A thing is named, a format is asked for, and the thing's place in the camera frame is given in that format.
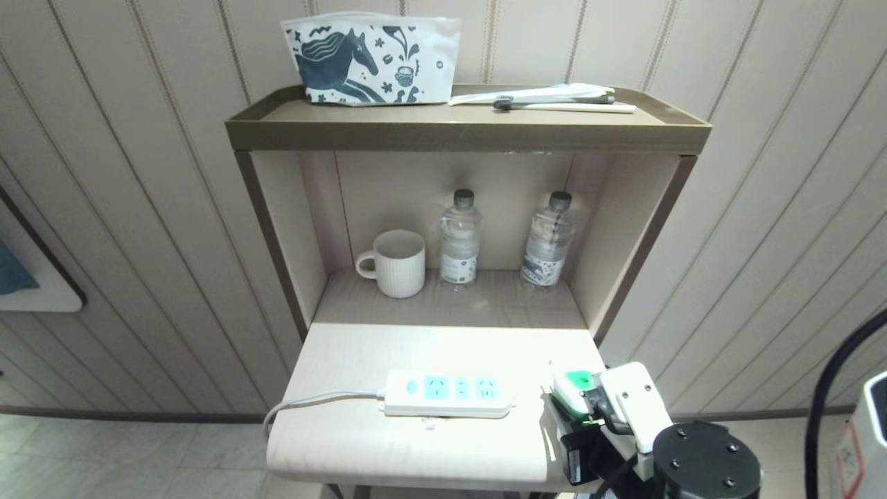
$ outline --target wooden shelf surface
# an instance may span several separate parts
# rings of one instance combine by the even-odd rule
[[[456,85],[453,95],[527,85]],[[273,92],[225,125],[236,150],[606,151],[699,154],[711,125],[646,93],[617,88],[631,115],[496,112],[491,106],[311,104],[301,86]]]
[[[564,281],[539,293],[525,289],[517,271],[481,271],[472,289],[453,292],[428,269],[425,286],[414,297],[395,299],[376,282],[342,268],[330,276],[314,322],[587,329]]]

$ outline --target horse illustration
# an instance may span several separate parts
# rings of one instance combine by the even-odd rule
[[[295,61],[305,86],[316,90],[337,90],[361,102],[384,102],[385,99],[373,89],[348,78],[352,60],[365,66],[371,75],[379,74],[365,39],[366,34],[357,36],[351,29],[347,35],[333,33],[302,45],[302,53],[295,54]]]

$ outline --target top shelf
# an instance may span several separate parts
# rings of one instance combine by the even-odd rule
[[[453,95],[528,85],[455,85]],[[566,111],[495,112],[492,106],[426,104],[341,107],[310,104],[286,87],[227,122],[235,150],[573,151],[699,154],[711,125],[644,92],[616,88],[632,115]]]

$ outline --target water bottle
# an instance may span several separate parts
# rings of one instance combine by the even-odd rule
[[[468,289],[477,275],[483,216],[475,208],[475,193],[459,189],[453,205],[441,216],[441,283],[448,289]]]
[[[563,191],[552,193],[548,206],[533,213],[521,265],[521,277],[533,289],[553,289],[561,277],[569,244],[576,233],[576,220],[568,212],[572,199]]]

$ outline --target lower shelf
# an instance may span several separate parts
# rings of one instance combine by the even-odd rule
[[[481,271],[472,289],[453,292],[428,269],[418,295],[386,297],[376,282],[342,268],[330,276],[314,322],[474,326],[502,328],[587,329],[569,286],[549,292],[521,285],[517,271]]]

